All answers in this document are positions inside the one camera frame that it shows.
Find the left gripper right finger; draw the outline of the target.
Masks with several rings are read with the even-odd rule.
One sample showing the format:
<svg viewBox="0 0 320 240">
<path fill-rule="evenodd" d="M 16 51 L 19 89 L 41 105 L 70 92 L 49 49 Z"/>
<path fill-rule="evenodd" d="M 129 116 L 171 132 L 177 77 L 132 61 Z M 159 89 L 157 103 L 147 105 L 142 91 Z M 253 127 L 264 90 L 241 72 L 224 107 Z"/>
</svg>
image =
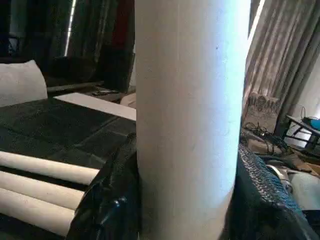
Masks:
<svg viewBox="0 0 320 240">
<path fill-rule="evenodd" d="M 293 197 L 264 161 L 239 144 L 223 240 L 318 240 Z"/>
</svg>

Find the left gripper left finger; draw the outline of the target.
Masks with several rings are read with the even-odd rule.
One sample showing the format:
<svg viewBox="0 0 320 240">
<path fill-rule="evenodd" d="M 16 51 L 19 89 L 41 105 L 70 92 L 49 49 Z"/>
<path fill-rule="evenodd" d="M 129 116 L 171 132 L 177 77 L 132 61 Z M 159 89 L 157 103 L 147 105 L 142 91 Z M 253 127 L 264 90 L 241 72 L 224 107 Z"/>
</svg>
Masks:
<svg viewBox="0 0 320 240">
<path fill-rule="evenodd" d="M 130 133 L 99 170 L 82 197 L 69 240 L 136 240 L 141 227 L 137 135 Z"/>
</svg>

